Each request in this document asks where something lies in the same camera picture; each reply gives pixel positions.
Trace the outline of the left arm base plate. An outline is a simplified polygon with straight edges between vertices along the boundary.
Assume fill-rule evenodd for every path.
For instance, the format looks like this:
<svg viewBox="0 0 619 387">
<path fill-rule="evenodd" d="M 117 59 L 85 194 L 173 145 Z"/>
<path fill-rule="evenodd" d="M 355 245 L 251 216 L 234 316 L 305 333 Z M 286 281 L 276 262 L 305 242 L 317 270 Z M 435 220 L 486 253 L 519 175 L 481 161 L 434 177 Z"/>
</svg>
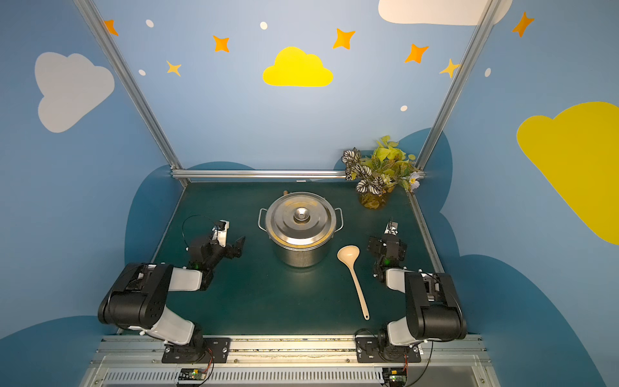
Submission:
<svg viewBox="0 0 619 387">
<path fill-rule="evenodd" d="M 197 344 L 166 344 L 163 364 L 225 364 L 230 352 L 231 338 L 203 337 Z"/>
</svg>

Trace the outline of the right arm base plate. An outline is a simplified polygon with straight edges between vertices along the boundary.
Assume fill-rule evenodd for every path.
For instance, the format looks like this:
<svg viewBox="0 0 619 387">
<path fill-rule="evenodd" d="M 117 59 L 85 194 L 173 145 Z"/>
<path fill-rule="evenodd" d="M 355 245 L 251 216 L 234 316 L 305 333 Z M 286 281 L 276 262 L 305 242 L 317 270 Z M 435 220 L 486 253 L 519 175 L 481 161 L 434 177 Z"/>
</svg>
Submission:
<svg viewBox="0 0 619 387">
<path fill-rule="evenodd" d="M 418 347 L 394 346 L 387 341 L 370 337 L 354 338 L 356 356 L 359 363 L 420 363 Z"/>
</svg>

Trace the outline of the beige plastic ladle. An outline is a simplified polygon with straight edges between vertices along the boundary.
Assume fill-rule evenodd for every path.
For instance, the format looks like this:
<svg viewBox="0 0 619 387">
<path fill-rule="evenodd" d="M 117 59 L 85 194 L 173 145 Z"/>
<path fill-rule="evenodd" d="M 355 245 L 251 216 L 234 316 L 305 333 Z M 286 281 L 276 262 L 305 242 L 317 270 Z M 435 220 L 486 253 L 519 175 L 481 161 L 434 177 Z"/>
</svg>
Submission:
<svg viewBox="0 0 619 387">
<path fill-rule="evenodd" d="M 368 305 L 366 303 L 363 290 L 359 283 L 359 279 L 356 275 L 355 271 L 355 263 L 357 258 L 360 255 L 360 249 L 356 245 L 348 245 L 340 248 L 337 252 L 337 258 L 340 262 L 342 262 L 349 270 L 351 274 L 351 279 L 356 287 L 356 293 L 359 298 L 360 308 L 363 314 L 363 317 L 366 321 L 370 319 L 370 313 L 368 309 Z"/>
</svg>

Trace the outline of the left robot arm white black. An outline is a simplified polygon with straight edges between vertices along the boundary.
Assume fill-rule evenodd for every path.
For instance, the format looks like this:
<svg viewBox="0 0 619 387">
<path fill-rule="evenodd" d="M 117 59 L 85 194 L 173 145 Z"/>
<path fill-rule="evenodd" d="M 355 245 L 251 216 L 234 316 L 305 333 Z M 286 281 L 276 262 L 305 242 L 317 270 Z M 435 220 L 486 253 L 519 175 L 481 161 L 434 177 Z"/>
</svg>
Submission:
<svg viewBox="0 0 619 387">
<path fill-rule="evenodd" d="M 189 246 L 187 268 L 171 264 L 128 264 L 98 308 L 98 320 L 123 330 L 134 330 L 164 342 L 164 364 L 223 364 L 229 339 L 210 343 L 196 322 L 171 311 L 166 303 L 170 292 L 205 291 L 214 269 L 224 258 L 239 258 L 246 238 L 235 243 L 216 236 L 197 238 Z"/>
</svg>

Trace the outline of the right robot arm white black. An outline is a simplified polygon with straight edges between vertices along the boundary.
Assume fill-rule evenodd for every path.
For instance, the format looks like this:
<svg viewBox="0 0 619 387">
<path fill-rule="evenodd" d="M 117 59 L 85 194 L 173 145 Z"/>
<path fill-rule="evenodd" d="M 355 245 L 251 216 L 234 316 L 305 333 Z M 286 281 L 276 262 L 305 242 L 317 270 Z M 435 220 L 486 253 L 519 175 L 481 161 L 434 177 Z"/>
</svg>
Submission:
<svg viewBox="0 0 619 387">
<path fill-rule="evenodd" d="M 376 258 L 374 277 L 405 295 L 405 316 L 388 322 L 378 334 L 378 355 L 388 362 L 407 360 L 426 341 L 446 343 L 467 336 L 467 322 L 451 276 L 404 268 L 406 251 L 407 245 L 393 234 L 368 240 L 368 252 Z"/>
</svg>

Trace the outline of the stainless steel pot lid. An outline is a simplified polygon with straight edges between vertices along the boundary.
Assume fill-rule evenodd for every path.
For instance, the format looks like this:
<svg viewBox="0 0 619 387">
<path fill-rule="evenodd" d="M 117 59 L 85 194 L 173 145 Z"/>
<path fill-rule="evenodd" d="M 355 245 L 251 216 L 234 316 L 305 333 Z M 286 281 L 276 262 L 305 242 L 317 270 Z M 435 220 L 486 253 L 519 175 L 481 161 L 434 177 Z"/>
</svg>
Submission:
<svg viewBox="0 0 619 387">
<path fill-rule="evenodd" d="M 335 234 L 335 208 L 325 198 L 310 192 L 281 196 L 266 211 L 265 230 L 282 248 L 312 249 Z"/>
</svg>

